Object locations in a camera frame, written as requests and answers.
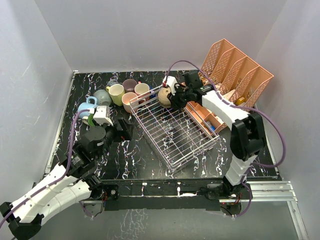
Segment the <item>beige round mug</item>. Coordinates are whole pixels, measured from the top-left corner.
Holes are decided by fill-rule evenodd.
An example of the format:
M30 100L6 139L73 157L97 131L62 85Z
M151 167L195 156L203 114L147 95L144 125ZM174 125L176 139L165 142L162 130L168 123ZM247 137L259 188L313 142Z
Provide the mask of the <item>beige round mug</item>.
M167 87L162 87L158 92L158 101L159 104L163 108L170 108L171 107L171 101L170 101L170 94L171 89Z

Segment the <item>light blue mug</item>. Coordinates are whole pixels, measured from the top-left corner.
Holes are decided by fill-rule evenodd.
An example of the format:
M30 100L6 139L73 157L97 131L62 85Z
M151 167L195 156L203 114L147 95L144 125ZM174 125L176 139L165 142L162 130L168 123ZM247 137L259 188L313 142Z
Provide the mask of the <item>light blue mug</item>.
M98 99L95 96L89 96L86 98L86 101L81 103L78 107L78 112L86 109L94 109L98 106ZM79 114L79 118L82 119L83 117L89 117L91 114L90 111L84 111Z

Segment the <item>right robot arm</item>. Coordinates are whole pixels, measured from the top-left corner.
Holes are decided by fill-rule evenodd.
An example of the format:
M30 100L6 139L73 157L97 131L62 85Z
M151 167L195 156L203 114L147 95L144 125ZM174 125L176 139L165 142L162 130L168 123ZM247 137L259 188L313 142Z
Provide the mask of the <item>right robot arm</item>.
M184 74L184 83L167 75L162 81L169 89L166 95L172 108L184 108L188 102L195 102L219 117L230 129L230 150L232 160L216 190L233 199L240 194L245 180L259 152L266 145L266 134L262 116L239 109L224 99L214 83L203 84L198 72Z

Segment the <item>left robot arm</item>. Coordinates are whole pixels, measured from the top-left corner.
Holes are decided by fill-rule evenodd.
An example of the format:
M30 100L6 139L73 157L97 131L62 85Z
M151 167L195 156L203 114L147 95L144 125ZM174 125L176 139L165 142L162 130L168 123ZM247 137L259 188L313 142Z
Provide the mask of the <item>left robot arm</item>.
M130 141L132 136L133 125L124 118L113 125L89 127L79 140L69 145L66 158L35 187L18 200L1 204L1 224L7 222L17 240L29 240L66 208L88 198L99 199L103 184L90 170L112 143Z

